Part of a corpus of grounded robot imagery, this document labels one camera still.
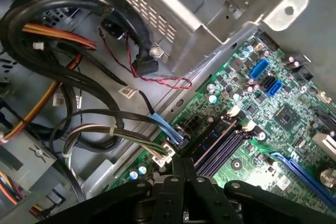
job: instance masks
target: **ventilation holes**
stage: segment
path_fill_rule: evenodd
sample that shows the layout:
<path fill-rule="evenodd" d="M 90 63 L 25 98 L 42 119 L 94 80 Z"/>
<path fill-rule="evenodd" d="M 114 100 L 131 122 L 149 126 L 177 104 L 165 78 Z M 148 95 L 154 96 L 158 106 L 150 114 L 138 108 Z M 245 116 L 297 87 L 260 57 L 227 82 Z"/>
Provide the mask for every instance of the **ventilation holes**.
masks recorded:
<path fill-rule="evenodd" d="M 176 29 L 167 23 L 152 6 L 149 6 L 146 0 L 126 0 L 138 13 L 141 14 L 146 23 L 166 37 L 171 43 L 174 42 Z"/>

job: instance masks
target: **screw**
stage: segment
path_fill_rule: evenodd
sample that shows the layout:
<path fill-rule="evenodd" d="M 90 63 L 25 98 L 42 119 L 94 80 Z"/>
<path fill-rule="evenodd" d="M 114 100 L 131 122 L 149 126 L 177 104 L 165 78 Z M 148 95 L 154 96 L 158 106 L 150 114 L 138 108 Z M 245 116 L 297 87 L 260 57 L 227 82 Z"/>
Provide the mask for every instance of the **screw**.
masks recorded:
<path fill-rule="evenodd" d="M 240 184 L 238 183 L 232 183 L 231 186 L 236 189 L 240 188 Z"/>
<path fill-rule="evenodd" d="M 197 179 L 196 179 L 196 181 L 197 181 L 197 182 L 204 182 L 204 181 L 205 181 L 205 179 L 204 179 L 204 178 L 201 178 L 201 177 L 199 177 L 199 178 L 197 178 Z"/>
<path fill-rule="evenodd" d="M 262 140 L 265 140 L 265 138 L 266 138 L 266 134 L 264 133 L 264 132 L 260 132 L 259 134 L 258 134 L 258 140 L 260 140 L 260 141 L 262 141 Z"/>
<path fill-rule="evenodd" d="M 36 150 L 36 151 L 35 151 L 35 155 L 36 155 L 37 157 L 42 157 L 42 156 L 43 156 L 43 151 L 42 151 L 42 150 Z"/>

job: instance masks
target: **yellow wire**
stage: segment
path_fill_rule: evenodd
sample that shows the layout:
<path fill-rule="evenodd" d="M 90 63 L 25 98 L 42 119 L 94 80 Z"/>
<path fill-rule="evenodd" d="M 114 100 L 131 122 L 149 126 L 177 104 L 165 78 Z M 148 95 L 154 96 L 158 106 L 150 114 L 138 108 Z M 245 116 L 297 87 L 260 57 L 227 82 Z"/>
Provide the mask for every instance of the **yellow wire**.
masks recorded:
<path fill-rule="evenodd" d="M 3 172 L 0 172 L 0 176 L 6 181 L 6 184 L 11 188 L 12 188 L 12 185 L 10 184 L 9 182 L 9 179 L 7 178 L 6 174 L 4 174 Z"/>
<path fill-rule="evenodd" d="M 34 115 L 35 111 L 39 108 L 39 106 L 43 103 L 43 101 L 50 95 L 51 92 L 53 92 L 53 89 L 57 86 L 57 82 L 54 81 L 50 85 L 47 92 L 43 95 L 43 97 L 36 103 L 36 105 L 33 107 L 33 109 L 24 117 L 24 121 L 28 121 L 32 115 Z M 7 135 L 5 135 L 4 139 L 9 139 L 22 125 L 24 125 L 24 122 L 19 122 L 15 128 L 13 128 Z"/>

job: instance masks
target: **cable connector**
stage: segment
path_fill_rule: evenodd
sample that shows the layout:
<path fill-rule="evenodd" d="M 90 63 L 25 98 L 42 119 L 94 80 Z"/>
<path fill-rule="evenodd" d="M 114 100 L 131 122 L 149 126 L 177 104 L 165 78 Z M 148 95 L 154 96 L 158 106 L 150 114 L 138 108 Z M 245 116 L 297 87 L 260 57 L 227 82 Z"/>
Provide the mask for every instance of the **cable connector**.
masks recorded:
<path fill-rule="evenodd" d="M 147 56 L 136 59 L 132 63 L 132 67 L 134 68 L 138 76 L 145 76 L 146 74 L 158 72 L 159 63 L 155 61 L 153 57 Z"/>

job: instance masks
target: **red wire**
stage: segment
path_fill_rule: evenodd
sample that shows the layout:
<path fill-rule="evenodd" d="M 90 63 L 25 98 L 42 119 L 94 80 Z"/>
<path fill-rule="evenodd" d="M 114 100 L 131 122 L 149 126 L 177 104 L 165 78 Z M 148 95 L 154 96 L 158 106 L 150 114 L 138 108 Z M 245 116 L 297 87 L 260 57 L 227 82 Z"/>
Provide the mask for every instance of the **red wire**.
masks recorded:
<path fill-rule="evenodd" d="M 104 47 L 105 47 L 105 50 L 112 56 L 112 58 L 115 60 L 115 62 L 117 64 L 119 64 L 122 68 L 126 69 L 129 73 L 133 74 L 134 76 L 136 76 L 137 78 L 140 78 L 144 81 L 147 81 L 147 82 L 156 82 L 160 85 L 164 85 L 168 88 L 172 88 L 172 89 L 179 89 L 179 90 L 185 90 L 185 89 L 190 89 L 192 87 L 192 82 L 187 79 L 187 78 L 177 78 L 177 77 L 168 77 L 168 78 L 158 78 L 158 79 L 151 79 L 151 78 L 146 78 L 146 77 L 142 77 L 142 76 L 139 76 L 138 73 L 136 72 L 136 70 L 133 68 L 132 66 L 132 59 L 131 59 L 131 50 L 130 50 L 130 46 L 129 46 L 129 43 L 128 43 L 128 39 L 129 39 L 129 36 L 126 36 L 126 48 L 127 48 L 127 58 L 128 58 L 128 63 L 131 67 L 131 69 L 129 69 L 128 67 L 126 67 L 125 65 L 123 65 L 113 54 L 113 52 L 111 51 L 111 49 L 109 48 L 109 46 L 107 45 L 107 42 L 105 40 L 105 37 L 104 37 L 104 34 L 102 32 L 101 29 L 99 29 L 99 35 L 100 37 L 102 38 L 103 42 L 104 42 Z M 186 87 L 180 87 L 180 86 L 172 86 L 168 83 L 166 83 L 166 81 L 186 81 L 188 82 L 188 86 Z"/>
<path fill-rule="evenodd" d="M 132 65 L 131 49 L 130 49 L 130 46 L 129 46 L 129 43 L 128 43 L 128 39 L 129 39 L 129 36 L 127 35 L 126 36 L 127 58 L 128 58 L 128 62 L 130 64 L 132 73 L 137 78 L 140 78 L 140 79 L 142 79 L 144 81 L 147 81 L 147 82 L 156 82 L 160 85 L 164 85 L 164 86 L 166 86 L 168 88 L 172 88 L 172 89 L 185 90 L 185 89 L 190 89 L 192 87 L 193 84 L 192 84 L 191 80 L 189 80 L 187 78 L 167 77 L 167 78 L 152 79 L 152 78 L 146 78 L 146 77 L 139 76 L 138 73 L 136 72 L 136 70 L 133 68 L 133 65 Z M 186 82 L 188 82 L 188 86 L 186 86 L 186 87 L 176 86 L 176 85 L 172 86 L 172 85 L 166 83 L 166 81 L 186 81 Z"/>

